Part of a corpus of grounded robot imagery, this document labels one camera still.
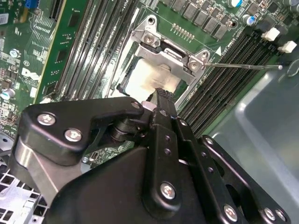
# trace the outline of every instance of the blue connector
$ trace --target blue connector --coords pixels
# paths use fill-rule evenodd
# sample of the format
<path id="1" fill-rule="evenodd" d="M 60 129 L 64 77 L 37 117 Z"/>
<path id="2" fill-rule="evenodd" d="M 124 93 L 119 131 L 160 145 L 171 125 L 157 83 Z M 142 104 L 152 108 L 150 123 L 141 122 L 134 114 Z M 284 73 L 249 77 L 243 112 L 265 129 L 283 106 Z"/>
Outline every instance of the blue connector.
<path id="1" fill-rule="evenodd" d="M 25 7 L 26 8 L 37 8 L 39 0 L 26 0 Z"/>

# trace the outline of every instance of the metal rod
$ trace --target metal rod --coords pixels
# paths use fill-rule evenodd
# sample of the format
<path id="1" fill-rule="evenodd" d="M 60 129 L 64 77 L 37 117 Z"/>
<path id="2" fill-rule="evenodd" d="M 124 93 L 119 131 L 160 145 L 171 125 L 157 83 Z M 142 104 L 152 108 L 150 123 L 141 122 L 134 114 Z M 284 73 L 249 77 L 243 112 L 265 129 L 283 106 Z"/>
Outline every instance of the metal rod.
<path id="1" fill-rule="evenodd" d="M 282 70 L 282 65 L 251 65 L 251 64 L 212 64 L 206 63 L 206 67 L 223 67 L 223 68 L 238 68 L 252 70 Z"/>

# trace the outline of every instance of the silver screw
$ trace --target silver screw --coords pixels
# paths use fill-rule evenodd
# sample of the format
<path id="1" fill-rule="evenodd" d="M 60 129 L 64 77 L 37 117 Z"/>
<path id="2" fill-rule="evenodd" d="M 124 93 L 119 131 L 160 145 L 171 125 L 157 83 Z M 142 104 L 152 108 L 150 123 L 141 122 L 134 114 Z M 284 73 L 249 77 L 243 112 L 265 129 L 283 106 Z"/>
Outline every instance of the silver screw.
<path id="1" fill-rule="evenodd" d="M 224 212 L 226 214 L 226 216 L 233 222 L 238 221 L 238 216 L 237 213 L 235 212 L 235 210 L 232 208 L 232 206 L 226 204 L 223 207 Z"/>
<path id="2" fill-rule="evenodd" d="M 208 55 L 208 54 L 207 54 L 207 52 L 205 51 L 205 52 L 202 53 L 202 56 L 201 56 L 201 57 L 204 58 L 204 59 L 206 59 L 206 58 L 207 58 L 207 55 Z"/>
<path id="3" fill-rule="evenodd" d="M 50 125 L 55 124 L 56 119 L 51 114 L 43 113 L 43 114 L 38 115 L 37 121 L 41 125 L 50 126 Z"/>
<path id="4" fill-rule="evenodd" d="M 88 158 L 87 158 L 87 157 L 83 157 L 83 158 L 82 158 L 82 162 L 83 162 L 83 163 L 87 163 L 87 162 L 88 162 Z"/>
<path id="5" fill-rule="evenodd" d="M 181 122 L 182 125 L 188 126 L 188 124 L 184 120 L 181 119 L 180 122 Z"/>
<path id="6" fill-rule="evenodd" d="M 144 42 L 147 44 L 152 44 L 154 42 L 154 37 L 151 34 L 147 34 L 144 37 Z"/>
<path id="7" fill-rule="evenodd" d="M 160 187 L 161 193 L 167 199 L 173 199 L 176 196 L 176 192 L 172 186 L 167 183 L 162 183 Z"/>
<path id="8" fill-rule="evenodd" d="M 191 71 L 197 71 L 198 68 L 199 68 L 199 63 L 195 60 L 191 60 L 189 63 L 188 63 L 188 68 L 191 70 Z"/>
<path id="9" fill-rule="evenodd" d="M 210 138 L 206 138 L 206 141 L 207 141 L 210 145 L 213 144 L 213 141 L 212 141 L 212 139 L 210 139 Z"/>
<path id="10" fill-rule="evenodd" d="M 264 209 L 264 212 L 265 212 L 266 216 L 267 216 L 270 220 L 275 221 L 275 216 L 274 216 L 273 212 L 272 212 L 270 209 L 265 208 L 265 209 Z"/>
<path id="11" fill-rule="evenodd" d="M 165 110 L 160 110 L 160 113 L 161 113 L 163 116 L 167 117 L 167 113 L 166 113 Z"/>
<path id="12" fill-rule="evenodd" d="M 278 217 L 280 217 L 284 222 L 286 221 L 284 214 L 280 210 L 276 209 L 275 212 L 278 215 Z"/>
<path id="13" fill-rule="evenodd" d="M 139 109 L 139 108 L 140 108 L 140 106 L 139 106 L 139 104 L 138 104 L 137 102 L 132 102 L 131 105 L 132 105 L 134 108 L 136 108 L 136 109 Z"/>
<path id="14" fill-rule="evenodd" d="M 78 142 L 82 139 L 81 133 L 76 129 L 69 129 L 64 133 L 65 138 L 68 141 Z"/>

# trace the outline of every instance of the black mechanical arm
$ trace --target black mechanical arm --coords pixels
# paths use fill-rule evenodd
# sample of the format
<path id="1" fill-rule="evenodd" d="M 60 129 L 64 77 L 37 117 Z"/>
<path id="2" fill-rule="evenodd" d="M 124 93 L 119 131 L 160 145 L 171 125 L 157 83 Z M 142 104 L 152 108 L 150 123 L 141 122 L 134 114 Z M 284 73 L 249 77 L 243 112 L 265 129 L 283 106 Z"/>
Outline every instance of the black mechanical arm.
<path id="1" fill-rule="evenodd" d="M 12 174 L 44 195 L 47 224 L 290 224 L 287 213 L 209 136 L 196 139 L 167 94 L 27 107 Z M 82 174 L 82 157 L 134 148 Z"/>

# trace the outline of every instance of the green circuit board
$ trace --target green circuit board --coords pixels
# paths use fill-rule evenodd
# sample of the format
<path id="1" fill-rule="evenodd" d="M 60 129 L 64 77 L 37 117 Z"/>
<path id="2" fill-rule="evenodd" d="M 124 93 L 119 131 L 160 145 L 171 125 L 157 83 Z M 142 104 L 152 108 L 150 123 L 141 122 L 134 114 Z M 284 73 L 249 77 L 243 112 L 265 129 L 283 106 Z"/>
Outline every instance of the green circuit board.
<path id="1" fill-rule="evenodd" d="M 86 19 L 84 12 L 97 2 L 98 0 L 62 1 L 60 16 L 56 19 L 51 18 L 53 1 L 40 0 L 38 7 L 33 9 L 26 9 L 24 0 L 1 2 L 0 80 L 9 81 L 10 89 L 15 92 L 10 99 L 0 98 L 2 132 L 14 137 L 21 111 L 30 104 L 42 102 L 54 90 L 71 53 L 71 47 L 76 37 L 78 38 L 82 27 L 80 23 Z M 290 13 L 279 1 L 275 2 L 276 9 L 272 12 L 272 3 L 271 0 L 244 0 L 239 7 L 228 8 L 227 2 L 223 0 L 140 0 L 135 26 L 146 16 L 153 14 L 158 19 L 157 30 L 162 36 L 193 54 L 208 49 L 211 52 L 210 62 L 216 63 L 246 27 L 242 22 L 244 14 L 254 15 L 256 22 L 269 17 L 290 35 L 299 33 L 297 15 Z M 194 14 L 186 13 L 190 5 L 196 9 Z M 207 18 L 216 21 L 213 31 L 209 30 L 212 28 L 206 23 L 196 24 L 199 12 L 204 12 Z M 217 36 L 216 31 L 221 26 L 225 27 L 225 33 Z M 110 74 L 111 70 L 107 70 L 103 80 Z M 184 84 L 180 86 L 181 91 L 185 88 Z"/>

